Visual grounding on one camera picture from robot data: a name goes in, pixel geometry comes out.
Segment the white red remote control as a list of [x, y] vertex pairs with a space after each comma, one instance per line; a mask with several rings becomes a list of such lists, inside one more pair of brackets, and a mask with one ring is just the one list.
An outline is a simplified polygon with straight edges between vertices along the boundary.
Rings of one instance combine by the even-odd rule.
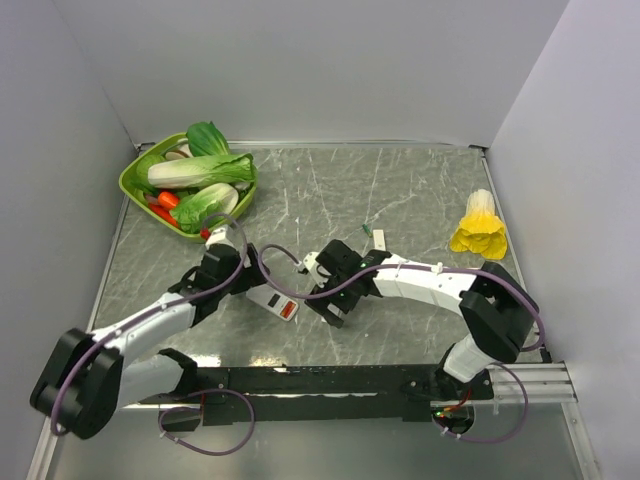
[[294, 301], [290, 297], [275, 290], [272, 286], [265, 284], [260, 287], [253, 288], [246, 292], [246, 298], [259, 307], [265, 309], [268, 313], [282, 320], [279, 313], [287, 301]]

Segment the red orange battery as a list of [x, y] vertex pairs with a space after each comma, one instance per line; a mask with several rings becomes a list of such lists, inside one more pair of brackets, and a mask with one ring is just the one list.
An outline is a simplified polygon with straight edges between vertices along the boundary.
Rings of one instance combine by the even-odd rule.
[[279, 316], [284, 321], [290, 321], [298, 310], [298, 304], [294, 301], [287, 301], [281, 309]]

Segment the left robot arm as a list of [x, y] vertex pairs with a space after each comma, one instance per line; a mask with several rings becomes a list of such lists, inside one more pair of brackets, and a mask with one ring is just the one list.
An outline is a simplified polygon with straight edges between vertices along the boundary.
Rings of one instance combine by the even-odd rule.
[[36, 382], [31, 406], [49, 417], [53, 435], [88, 439], [128, 404], [157, 395], [189, 400], [198, 387], [194, 360], [172, 348], [147, 361], [140, 356], [201, 323], [226, 296], [265, 282], [254, 245], [209, 246], [200, 264], [140, 312], [107, 328], [65, 332]]

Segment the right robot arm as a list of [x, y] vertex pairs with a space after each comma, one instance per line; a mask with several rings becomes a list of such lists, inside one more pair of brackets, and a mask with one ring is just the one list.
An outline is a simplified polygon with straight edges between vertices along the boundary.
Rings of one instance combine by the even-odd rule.
[[307, 254], [302, 270], [315, 282], [305, 305], [335, 328], [368, 296], [413, 300], [459, 315], [468, 334], [447, 350], [436, 375], [438, 390], [453, 399], [490, 364], [515, 362], [539, 313], [515, 279], [490, 261], [478, 269], [455, 269], [379, 249], [362, 256], [332, 240]]

